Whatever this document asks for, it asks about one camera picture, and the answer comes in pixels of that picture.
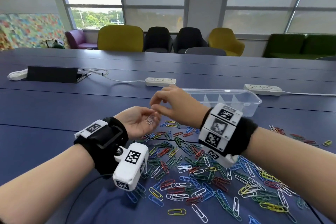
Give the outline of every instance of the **green sofa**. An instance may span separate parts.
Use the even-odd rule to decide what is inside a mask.
[[[336,35],[272,34],[263,57],[317,59],[336,54]]]

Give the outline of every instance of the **wrist-mounted device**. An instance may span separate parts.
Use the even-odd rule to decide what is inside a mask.
[[[258,126],[242,117],[241,111],[223,103],[209,111],[203,120],[199,143],[221,166],[231,167],[238,155],[246,150],[250,137]]]
[[[128,141],[124,125],[114,117],[96,120],[75,133],[73,144],[81,144],[91,155],[95,168],[101,175],[113,174],[116,186],[132,191],[148,159],[148,147]]]

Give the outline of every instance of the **colorful mosaic artwork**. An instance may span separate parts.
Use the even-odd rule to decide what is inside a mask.
[[[0,14],[0,50],[19,47],[47,48],[45,40],[68,44],[57,14]]]

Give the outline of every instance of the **clear plastic container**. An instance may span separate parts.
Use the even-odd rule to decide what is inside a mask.
[[[217,90],[217,89],[183,89],[203,105],[214,107],[217,103],[225,103],[242,111],[243,116],[254,115],[261,99],[248,90]]]

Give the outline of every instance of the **blue table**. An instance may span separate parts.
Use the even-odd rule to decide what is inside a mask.
[[[95,74],[78,84],[6,80],[9,72],[22,70],[27,65],[107,68],[110,69],[110,78],[126,81],[146,77],[176,78],[177,85],[182,88],[241,89],[245,83],[248,83],[276,85],[292,92],[336,93],[336,66],[334,62],[329,61],[29,48],[2,52],[0,55],[0,99],[2,100],[0,132],[6,136],[0,139],[0,145],[2,145],[0,151],[3,151],[0,156],[0,172],[4,174],[0,184],[68,148],[72,144],[73,133],[91,123],[92,120],[115,115],[134,105],[148,106],[153,93],[160,89],[147,87],[143,83],[116,83]],[[257,109],[253,119],[262,127],[267,128],[272,124],[290,133],[315,140],[319,144],[335,133],[332,123],[336,112],[334,98],[261,96],[261,99],[263,103]],[[185,139],[195,142],[197,136],[193,135]],[[30,147],[28,142],[33,142],[34,146],[39,147],[27,151],[25,149]],[[333,145],[327,150],[336,153]],[[91,172],[81,186],[96,176],[97,172]],[[151,183],[153,181],[148,181],[146,187],[152,185]],[[87,188],[82,199],[76,203],[70,223],[75,222],[79,217],[83,220],[81,223],[89,222],[92,218],[95,218],[93,223],[105,223],[105,220],[109,222],[114,211],[119,213],[113,216],[117,221],[133,223],[136,216],[136,222],[148,223],[152,218],[148,214],[148,209],[155,207],[151,201],[145,199],[134,207],[130,205],[121,190],[111,191],[108,184],[106,181],[96,181],[95,185]],[[232,184],[233,191],[237,191],[239,186]],[[64,221],[79,189],[80,187],[67,198],[50,219],[50,223]],[[228,223],[236,222],[230,215],[223,212],[216,199],[211,200],[208,204],[200,205],[209,221],[217,222],[224,218]],[[258,205],[245,202],[242,198],[240,198],[240,204],[242,215],[245,217],[250,213],[261,223],[267,223],[269,218],[279,218],[274,223],[290,223],[284,218],[285,216],[263,210]],[[161,222],[191,220],[201,223],[192,209],[189,209],[187,216],[172,216],[172,219],[167,218],[167,209],[166,207],[155,208],[153,218],[163,217]],[[116,217],[120,216],[120,212],[124,213],[123,219]],[[223,215],[217,215],[217,212],[223,212]],[[310,210],[305,209],[303,212],[292,205],[291,212],[299,222],[318,223]]]

